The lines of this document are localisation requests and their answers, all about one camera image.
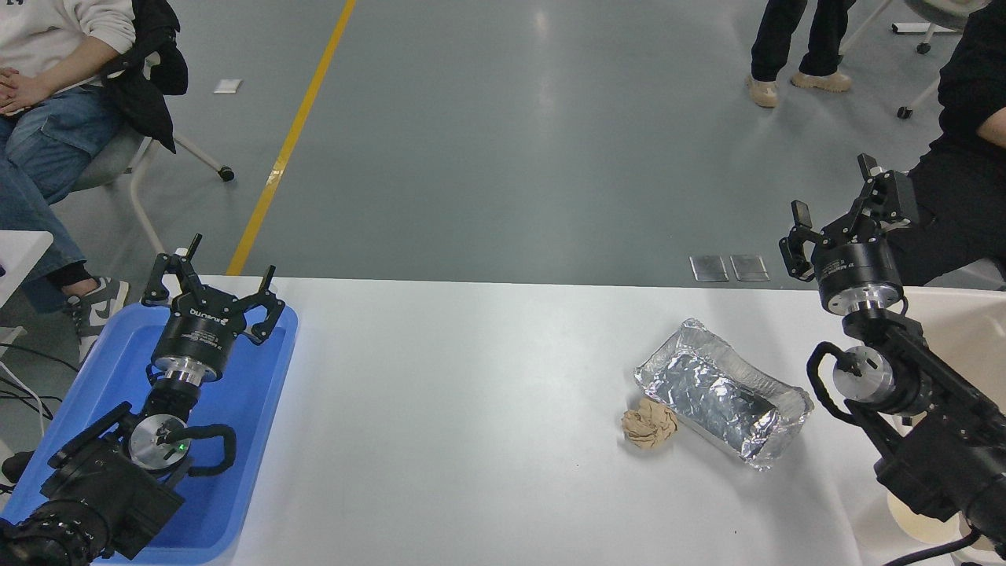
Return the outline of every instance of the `seated person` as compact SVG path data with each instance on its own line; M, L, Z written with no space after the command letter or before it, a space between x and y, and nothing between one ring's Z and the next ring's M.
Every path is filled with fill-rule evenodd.
M908 173L921 221L888 234L904 286L1006 257L1006 0L971 14L940 102L944 133Z
M9 0L0 22L0 229L52 233L23 289L39 312L65 305L83 361L129 286L88 272L49 205L123 123L96 73L133 45L132 2Z

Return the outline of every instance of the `gray floor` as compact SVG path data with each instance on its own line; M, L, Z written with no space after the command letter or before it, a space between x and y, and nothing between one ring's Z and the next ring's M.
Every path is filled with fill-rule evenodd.
M191 73L190 92L170 100L176 127L237 180L162 152L142 198L169 247L204 233L196 266L220 273L343 3L172 5ZM856 5L850 27L874 6ZM807 91L785 80L808 14L782 105L769 111L742 85L763 8L360 0L244 272L276 263L281 275L694 287L689 255L754 253L771 280L715 286L806 289L778 256L790 200L823 224L858 194L857 154L910 168L939 133L940 108L929 100L907 121L894 111L936 77L957 37L918 55L917 36L889 28L917 18L893 6L844 61L851 92ZM211 93L221 78L244 82ZM124 183L57 208L93 271L142 285L153 252ZM73 356L61 316L36 317L21 298L0 310L0 326ZM72 379L24 355L5 361L39 393ZM4 436L30 448L31 413L2 407L14 432Z

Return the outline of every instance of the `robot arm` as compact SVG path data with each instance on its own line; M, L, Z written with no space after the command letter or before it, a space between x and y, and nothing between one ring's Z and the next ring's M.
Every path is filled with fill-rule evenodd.
M917 222L917 211L907 177L882 171L868 156L859 161L865 184L852 209L815 232L806 204L795 201L795 225L780 241L790 274L816 277L822 307L842 317L845 334L863 345L846 352L819 345L808 376L822 405L862 428L877 448L881 485L916 514L946 521L963 513L1006 558L1006 417L930 351L917 322L888 311L903 292L885 233ZM803 252L808 241L815 244L810 260ZM848 412L818 375L829 355ZM924 413L903 436L881 416Z
M85 566L116 552L133 559L184 503L174 492L179 482L222 474L233 463L233 429L187 421L202 384L223 376L237 338L262 344L284 303L269 291L272 265L259 292L244 299L203 286L191 264L200 238L185 254L159 254L144 292L151 307L168 300L164 274L175 274L181 289L151 356L142 410L134 414L129 403L120 404L49 459L55 473L41 488L48 502L16 525L0 520L0 565ZM265 320L247 329L245 314L261 307ZM193 465L189 444L213 437L223 441L222 461Z

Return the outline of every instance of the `hand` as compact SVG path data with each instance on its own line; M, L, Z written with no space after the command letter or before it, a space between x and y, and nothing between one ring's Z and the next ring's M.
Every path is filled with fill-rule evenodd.
M0 68L0 114L12 116L51 97L44 81L21 74L16 68Z

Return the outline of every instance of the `blue tray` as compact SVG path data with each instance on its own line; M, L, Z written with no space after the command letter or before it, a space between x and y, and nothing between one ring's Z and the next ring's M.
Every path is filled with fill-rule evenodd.
M264 313L249 313L249 325ZM4 519L17 523L45 503L39 489L53 473L46 462L67 440L123 401L133 405L134 413L143 407L150 392L145 369L167 320L165 308L134 305L109 322L4 508ZM288 306L268 341L256 347L238 338L223 379L202 386L188 424L233 427L234 464L220 476L182 480L175 491L185 504L137 562L202 564L233 541L244 523L296 338L297 315ZM194 442L189 454L196 465L214 465L223 450L219 440L211 439ZM107 562L129 563L119 554Z

